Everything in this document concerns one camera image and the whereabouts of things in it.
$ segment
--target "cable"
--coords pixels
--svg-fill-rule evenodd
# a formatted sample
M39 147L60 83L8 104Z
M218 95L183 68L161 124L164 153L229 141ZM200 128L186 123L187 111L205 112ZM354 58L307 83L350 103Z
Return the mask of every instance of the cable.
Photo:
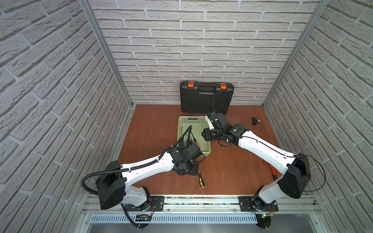
M229 143L229 146L223 145L223 144L221 144L220 142L226 142L226 141L223 140L223 139L218 139L218 140L217 140L217 143L218 143L220 146L222 146L222 147L230 147L230 146L231 146L231 142L228 142L228 143Z
M204 160L205 160L205 158L206 158L206 155L204 155L204 154L202 154L202 156L204 156L203 157L203 159L202 160L200 160L200 161L189 161L191 164L196 164L196 163L201 163L201 162L203 162Z
M131 171L133 170L137 170L137 169L141 169L141 168L144 168L144 167L147 167L147 166L150 166L150 165L153 165L155 163L157 163L164 155L164 153L166 152L166 150L168 149L169 147L166 147L161 155L158 157L158 159L155 159L151 162L148 162L148 163L145 163L145 164L142 164L142 165L138 165L138 166L134 166L134 167L131 167ZM82 180L80 181L80 185L82 186L82 188L84 190L86 190L87 192L91 193L91 194L94 194L94 195L98 195L97 191L96 190L93 190L91 188L89 188L86 184L85 184L85 181L93 176L98 176L98 175L102 175L102 174L113 174L113 173L122 173L122 172L128 172L130 171L128 168L124 168L124 169L118 169L118 171L96 171L96 172L93 172L93 173L90 173L86 176L84 176L82 178Z
M314 190L304 190L304 192L315 192L315 191L317 191L317 190L322 189L322 188L324 187L325 183L326 183L326 173L325 173L325 169L324 169L324 167L321 165L321 163L320 163L319 161L317 161L314 157L310 156L310 155L301 155L301 156L294 156L294 157L295 157L295 158L297 158L297 157L310 157L310 158L312 158L313 161L317 162L317 163L321 166L321 168L322 168L322 170L323 170L323 173L324 173L324 182L323 182L323 184L322 184L319 188L314 189Z
M149 225L149 223L147 223L147 224L137 224L137 223L135 223L135 222L134 222L134 221L129 217L129 215L128 215L127 211L126 211L126 208L124 207L124 204L121 203L120 205L122 206L123 212L124 212L124 214L126 215L126 217L127 217L127 219L129 220L129 222L130 222L132 225L134 225L137 229L142 229L142 228L146 227L147 225Z
M179 138L179 140L178 140L175 144L173 144L172 146L173 146L173 147L177 146L177 145L178 145L178 144L179 144L179 143L184 139L186 133L187 133L189 130L191 130L191 129L192 129L192 126L189 125L189 127L186 129L186 131L183 133L183 135Z
M256 138L252 138L252 137L248 137L248 136L243 136L243 135L241 135L241 137L244 137L244 138L251 138L251 139L253 139L253 140L257 141L257 142L260 142L260 143L262 143L263 145L265 145L266 147L270 148L271 150L273 150L273 151L276 151L276 152L277 152L277 153L279 153L280 155L283 155L283 156L286 156L286 157L291 157L291 156L287 156L287 155L284 155L283 153L281 153L281 152L279 152L279 151L277 151L277 150L273 149L273 148L272 148L272 147L270 147L269 145L267 145L267 144L265 144L265 143L263 143L263 142L259 141L259 140L258 140L258 139L256 139Z
M280 153L279 151L273 149L273 148L270 147L269 145L267 145L267 144L265 144L265 143L263 143L263 142L261 142L261 141L255 139L255 138L248 137L248 136L242 136L242 137L245 137L245 138L251 138L251 139L253 139L253 140L257 141L257 142L260 142L260 143L262 143L263 145L265 145L266 147L268 147L268 148L272 149L273 151L276 151L276 152L279 153L280 155L283 155L283 156L288 157L288 158L300 158L300 157L310 157L310 158L312 158L312 159L313 159L315 162L317 162L317 163L320 165L320 167L322 168L323 173L324 173L324 182L323 182L323 184L322 184L319 188L317 188L317 189L315 189L315 190L309 190L309 191L304 190L304 192L315 192L315 191L320 190L320 189L322 189L322 188L324 187L324 185L325 185L325 183L326 183L326 173L325 173L325 169L324 169L324 167L321 165L321 163L320 163L319 161L317 161L314 157L312 157L312 156L310 156L310 155L300 155L300 156L298 156L298 155L294 155L294 156L284 155L283 153Z

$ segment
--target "black mounting plate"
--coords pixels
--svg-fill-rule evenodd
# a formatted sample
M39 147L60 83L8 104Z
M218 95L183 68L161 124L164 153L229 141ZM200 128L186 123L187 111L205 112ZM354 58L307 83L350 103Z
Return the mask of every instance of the black mounting plate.
M251 204L251 199L253 198L253 196L239 196L238 197L238 201L239 201L239 207L241 208L241 212L252 212L252 211L255 211L252 207L252 204ZM273 201L272 202L272 205L269 204L271 207L271 209L266 208L264 209L264 211L267 211L267 212L277 212L279 210L278 206L277 206L277 203L276 201Z
M157 211L163 211L163 205L164 205L164 196L151 196L152 201L154 203L154 206L156 207L156 212ZM141 211L140 208L131 205L131 204L126 204L126 211ZM144 211L152 211L152 206L149 205L149 207L144 210Z

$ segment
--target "brick wallpaper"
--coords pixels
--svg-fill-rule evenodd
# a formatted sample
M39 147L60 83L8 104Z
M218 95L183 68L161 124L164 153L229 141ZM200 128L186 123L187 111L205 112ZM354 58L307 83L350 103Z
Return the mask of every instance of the brick wallpaper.
M265 107L282 148L322 161L333 232L373 231L373 4L332 0ZM310 189L323 182L313 161Z
M0 13L0 232L72 232L128 106L79 1Z
M231 82L261 104L318 1L90 0L135 103L180 103L180 81Z

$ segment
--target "wooden floor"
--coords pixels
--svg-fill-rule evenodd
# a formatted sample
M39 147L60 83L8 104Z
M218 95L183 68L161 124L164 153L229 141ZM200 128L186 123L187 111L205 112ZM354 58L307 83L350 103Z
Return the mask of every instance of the wooden floor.
M159 155L165 146L177 138L180 105L137 105L118 161L119 164L138 162ZM252 126L252 117L263 124ZM261 106L230 106L226 115L231 125L241 124L257 136L278 146L275 135ZM273 181L271 171L263 160L253 153L232 145L230 148L211 142L211 153L200 164L205 181L201 188L197 176L179 176L174 171L144 179L134 186L146 186L155 194L188 195L250 195L261 186Z

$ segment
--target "green plastic basket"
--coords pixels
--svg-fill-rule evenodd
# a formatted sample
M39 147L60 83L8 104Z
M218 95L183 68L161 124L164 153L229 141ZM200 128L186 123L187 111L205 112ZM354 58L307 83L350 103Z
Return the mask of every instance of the green plastic basket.
M211 145L210 142L206 142L205 139L202 137L202 132L205 128L208 128L209 125L205 120L205 116L181 116L179 117L179 124L178 124L178 139L181 135L186 131L186 129L192 126L192 133L197 140L198 144L200 145L200 149L205 156L208 156L211 152Z

